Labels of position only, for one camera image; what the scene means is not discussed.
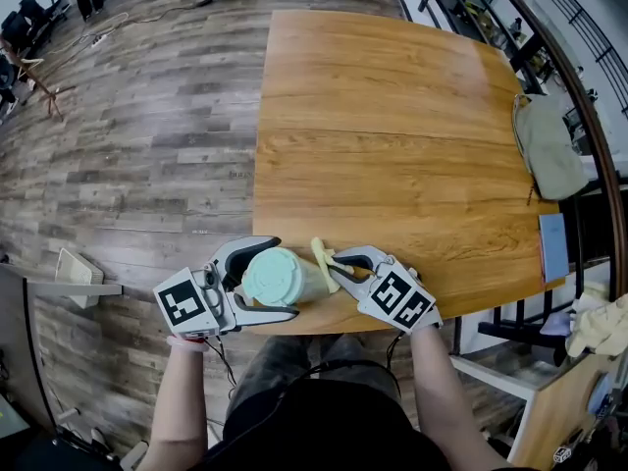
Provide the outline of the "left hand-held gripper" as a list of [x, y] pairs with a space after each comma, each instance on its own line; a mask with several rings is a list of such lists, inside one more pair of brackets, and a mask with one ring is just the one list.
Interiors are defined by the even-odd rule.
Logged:
[[294, 319], [299, 314], [296, 309], [247, 305], [235, 292], [232, 307], [227, 296], [227, 291], [241, 284], [251, 260], [281, 242], [271, 235], [230, 240], [203, 268], [183, 268], [156, 286], [153, 293], [172, 334], [188, 340], [203, 339]]

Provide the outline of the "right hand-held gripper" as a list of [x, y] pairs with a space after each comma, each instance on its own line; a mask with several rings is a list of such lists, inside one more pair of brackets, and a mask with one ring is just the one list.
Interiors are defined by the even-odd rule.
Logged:
[[372, 273], [362, 276], [330, 267], [331, 278], [357, 302], [362, 314], [409, 335], [442, 324], [436, 299], [424, 288], [414, 269], [406, 269], [393, 256], [372, 245], [351, 247], [333, 256], [343, 266]]

